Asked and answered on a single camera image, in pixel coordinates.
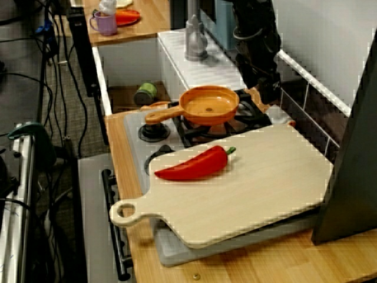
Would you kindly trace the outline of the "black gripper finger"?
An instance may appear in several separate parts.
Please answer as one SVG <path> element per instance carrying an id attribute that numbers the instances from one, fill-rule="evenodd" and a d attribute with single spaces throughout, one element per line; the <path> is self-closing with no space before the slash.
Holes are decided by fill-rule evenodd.
<path id="1" fill-rule="evenodd" d="M 277 100 L 281 91 L 281 79 L 279 73 L 258 79 L 260 99 L 263 104 L 270 104 Z"/>

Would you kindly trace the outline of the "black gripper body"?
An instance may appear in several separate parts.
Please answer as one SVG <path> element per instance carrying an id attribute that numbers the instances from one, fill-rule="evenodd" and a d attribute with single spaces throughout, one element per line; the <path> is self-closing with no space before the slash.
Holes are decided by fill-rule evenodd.
<path id="1" fill-rule="evenodd" d="M 236 55 L 236 66 L 247 88 L 258 85 L 258 80 L 266 78 L 273 89 L 280 88 L 280 73 L 277 71 L 275 62 L 277 53 L 257 53 L 253 56 L 246 56 L 241 53 Z"/>

